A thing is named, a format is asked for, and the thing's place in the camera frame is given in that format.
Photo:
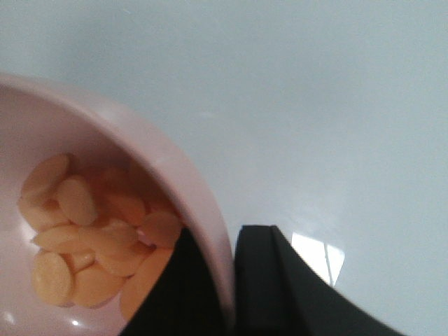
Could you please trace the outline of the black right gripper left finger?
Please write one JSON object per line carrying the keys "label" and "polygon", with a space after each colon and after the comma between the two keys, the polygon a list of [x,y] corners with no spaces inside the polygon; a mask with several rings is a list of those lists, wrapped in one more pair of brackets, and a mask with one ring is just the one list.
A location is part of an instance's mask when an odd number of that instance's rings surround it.
{"label": "black right gripper left finger", "polygon": [[223,335],[214,281],[188,229],[122,335]]}

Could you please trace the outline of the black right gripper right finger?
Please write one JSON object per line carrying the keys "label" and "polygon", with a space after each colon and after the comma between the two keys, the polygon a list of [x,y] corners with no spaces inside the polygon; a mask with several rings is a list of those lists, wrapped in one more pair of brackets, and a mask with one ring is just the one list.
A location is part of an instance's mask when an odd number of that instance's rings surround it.
{"label": "black right gripper right finger", "polygon": [[325,283],[275,225],[241,228],[235,274],[237,335],[397,335]]}

